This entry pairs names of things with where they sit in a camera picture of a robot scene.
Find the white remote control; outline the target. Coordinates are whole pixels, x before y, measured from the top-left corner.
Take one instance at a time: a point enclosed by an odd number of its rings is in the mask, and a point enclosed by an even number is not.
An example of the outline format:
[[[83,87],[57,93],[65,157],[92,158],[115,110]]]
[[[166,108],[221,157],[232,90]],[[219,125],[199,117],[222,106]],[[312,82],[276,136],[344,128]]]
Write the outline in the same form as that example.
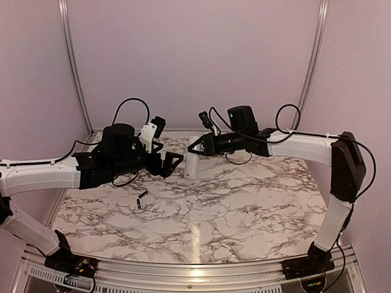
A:
[[[191,136],[189,138],[189,143],[193,144],[196,140],[198,140],[199,136]],[[193,147],[193,150],[200,151],[200,144]],[[196,180],[198,174],[198,166],[199,166],[199,154],[195,153],[186,153],[186,162],[185,162],[185,178],[188,180]]]

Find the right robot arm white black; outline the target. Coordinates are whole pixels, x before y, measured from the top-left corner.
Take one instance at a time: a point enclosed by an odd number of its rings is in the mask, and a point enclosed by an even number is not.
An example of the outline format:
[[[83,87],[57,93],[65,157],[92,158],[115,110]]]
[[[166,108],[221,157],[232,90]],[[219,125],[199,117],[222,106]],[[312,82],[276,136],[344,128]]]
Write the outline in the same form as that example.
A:
[[[187,149],[185,177],[195,180],[200,156],[219,156],[244,150],[250,154],[271,157],[292,157],[317,162],[331,168],[331,197],[325,218],[315,240],[303,259],[302,267],[316,273],[326,264],[326,255],[337,243],[353,213],[361,189],[366,166],[360,144],[350,132],[339,136],[309,134],[297,129],[284,131],[279,126],[259,130],[250,106],[229,109],[229,132],[220,134],[209,113],[199,113],[204,127],[210,132],[191,137]]]

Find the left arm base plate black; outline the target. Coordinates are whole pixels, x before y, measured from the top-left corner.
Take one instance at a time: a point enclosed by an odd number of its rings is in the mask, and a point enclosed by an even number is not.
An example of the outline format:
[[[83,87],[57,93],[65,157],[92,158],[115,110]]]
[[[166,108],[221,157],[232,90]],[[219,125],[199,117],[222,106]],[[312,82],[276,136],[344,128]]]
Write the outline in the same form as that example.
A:
[[[54,269],[67,275],[77,275],[86,278],[93,278],[97,268],[98,260],[86,256],[73,255],[70,258],[55,259],[45,258],[45,267]]]

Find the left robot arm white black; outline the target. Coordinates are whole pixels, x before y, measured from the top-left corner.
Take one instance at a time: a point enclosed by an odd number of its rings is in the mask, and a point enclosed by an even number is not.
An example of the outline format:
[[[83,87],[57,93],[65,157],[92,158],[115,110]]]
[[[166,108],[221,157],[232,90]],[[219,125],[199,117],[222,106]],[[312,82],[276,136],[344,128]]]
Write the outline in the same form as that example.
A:
[[[144,125],[139,134],[124,123],[103,129],[101,140],[90,152],[70,153],[51,161],[4,161],[1,163],[1,229],[37,247],[63,271],[71,272],[77,258],[64,236],[48,229],[26,212],[10,204],[13,195],[45,189],[93,189],[130,173],[146,170],[169,177],[183,161],[181,154],[166,152],[156,141],[163,126]]]

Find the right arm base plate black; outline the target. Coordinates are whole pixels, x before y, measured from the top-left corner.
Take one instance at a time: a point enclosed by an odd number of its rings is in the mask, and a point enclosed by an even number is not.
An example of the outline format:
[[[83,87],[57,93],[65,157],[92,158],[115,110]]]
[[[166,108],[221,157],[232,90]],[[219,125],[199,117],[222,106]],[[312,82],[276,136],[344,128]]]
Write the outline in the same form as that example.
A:
[[[333,269],[335,264],[330,257],[324,261],[309,256],[282,261],[282,272],[286,280],[322,274]]]

